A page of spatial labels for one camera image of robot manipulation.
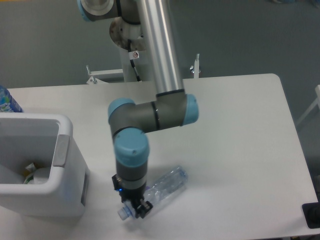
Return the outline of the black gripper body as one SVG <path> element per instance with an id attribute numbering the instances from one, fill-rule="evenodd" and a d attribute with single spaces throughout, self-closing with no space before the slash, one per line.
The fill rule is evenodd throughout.
<path id="1" fill-rule="evenodd" d="M 138 187 L 127 188 L 123 184 L 123 180 L 116 174 L 112 177 L 114 190 L 117 191 L 121 197 L 121 202 L 129 201 L 134 208 L 141 205 L 141 200 L 144 200 L 144 192 L 146 189 L 146 181 L 140 183 Z"/>

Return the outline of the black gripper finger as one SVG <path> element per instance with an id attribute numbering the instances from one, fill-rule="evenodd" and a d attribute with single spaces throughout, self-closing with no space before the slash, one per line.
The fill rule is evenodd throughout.
<path id="1" fill-rule="evenodd" d="M 144 219 L 152 210 L 152 208 L 153 204 L 151 202 L 141 199 L 138 207 L 136 208 L 136 218 Z"/>

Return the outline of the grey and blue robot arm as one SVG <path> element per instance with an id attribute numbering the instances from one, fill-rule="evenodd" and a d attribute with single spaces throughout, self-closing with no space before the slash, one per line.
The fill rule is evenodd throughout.
<path id="1" fill-rule="evenodd" d="M 194 95 L 185 92 L 180 75 L 166 0 L 79 0 L 80 14 L 86 21 L 120 18 L 126 49 L 143 39 L 153 72 L 155 101 L 136 104 L 118 98 L 108 107 L 116 174 L 112 177 L 123 208 L 122 219 L 144 218 L 153 204 L 145 198 L 150 147 L 147 133 L 185 126 L 199 118 Z"/>

